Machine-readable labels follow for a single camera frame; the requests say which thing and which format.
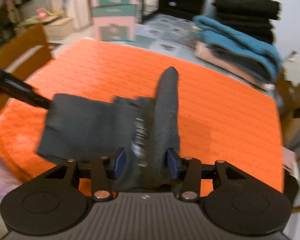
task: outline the gray cloth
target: gray cloth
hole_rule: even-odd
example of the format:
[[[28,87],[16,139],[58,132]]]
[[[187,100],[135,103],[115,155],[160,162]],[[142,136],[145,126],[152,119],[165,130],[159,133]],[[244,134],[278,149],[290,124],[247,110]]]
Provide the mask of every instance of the gray cloth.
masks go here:
[[[127,154],[125,168],[111,183],[114,191],[154,188],[172,182],[164,165],[166,150],[179,151],[178,72],[168,68],[160,78],[156,99],[116,97],[113,103],[56,94],[46,117],[37,153],[54,163],[76,159],[86,163],[111,156],[119,147]],[[147,167],[131,149],[136,137],[136,118],[144,120]]]

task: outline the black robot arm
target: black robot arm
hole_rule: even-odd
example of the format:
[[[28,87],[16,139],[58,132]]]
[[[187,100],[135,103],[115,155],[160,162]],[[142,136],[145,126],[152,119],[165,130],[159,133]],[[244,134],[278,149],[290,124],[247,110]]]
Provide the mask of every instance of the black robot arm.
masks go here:
[[[223,160],[201,164],[167,150],[166,164],[182,183],[172,192],[118,192],[109,179],[124,169],[125,150],[88,164],[67,160],[8,193],[1,215],[4,240],[27,239],[287,239],[288,198]],[[91,179],[91,197],[79,190]],[[213,191],[200,197],[201,179]]]
[[[49,109],[50,100],[38,95],[33,88],[22,80],[12,76],[0,68],[0,92],[7,93],[31,106]]]

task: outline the wooden furniture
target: wooden furniture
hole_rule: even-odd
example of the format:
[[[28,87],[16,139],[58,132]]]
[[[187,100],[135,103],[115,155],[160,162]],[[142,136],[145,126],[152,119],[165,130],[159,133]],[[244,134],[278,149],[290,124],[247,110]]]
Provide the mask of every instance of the wooden furniture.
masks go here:
[[[49,45],[40,24],[14,38],[0,49],[0,68],[22,81],[51,59]],[[0,93],[0,111],[8,99],[8,94]]]

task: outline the stack of folded towels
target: stack of folded towels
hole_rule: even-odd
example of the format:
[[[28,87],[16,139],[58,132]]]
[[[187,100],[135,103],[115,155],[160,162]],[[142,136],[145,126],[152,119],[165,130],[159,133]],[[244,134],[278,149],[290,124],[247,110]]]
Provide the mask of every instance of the stack of folded towels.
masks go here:
[[[269,21],[278,19],[280,3],[271,0],[215,0],[214,5],[216,12],[213,17],[194,17],[195,24],[201,29],[198,40],[204,43],[196,56],[267,88],[267,84],[276,81],[282,64],[272,45],[274,36]]]
[[[257,40],[272,44],[274,34],[269,19],[278,20],[280,3],[272,0],[215,0],[215,19]]]

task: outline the dark gray fabric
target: dark gray fabric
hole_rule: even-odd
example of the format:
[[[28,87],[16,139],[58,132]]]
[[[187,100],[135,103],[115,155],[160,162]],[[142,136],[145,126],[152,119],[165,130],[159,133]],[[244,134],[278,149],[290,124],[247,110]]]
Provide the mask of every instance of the dark gray fabric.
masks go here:
[[[148,166],[143,171],[146,187],[158,187],[171,182],[169,170],[164,166],[165,153],[172,147],[180,149],[178,134],[178,72],[168,68],[161,76],[156,94],[154,121],[146,144]]]
[[[160,78],[156,99],[116,97],[113,103],[105,103],[56,94],[46,117],[38,155],[54,163],[65,159],[86,163],[98,156],[111,156],[117,148],[124,147],[127,162],[119,179],[111,183],[114,191],[170,183],[164,161],[167,148],[179,151],[177,83],[178,72],[170,67]],[[144,120],[147,130],[146,168],[138,166],[139,159],[131,149],[136,118]]]
[[[272,0],[215,0],[218,12],[278,20],[280,3]]]

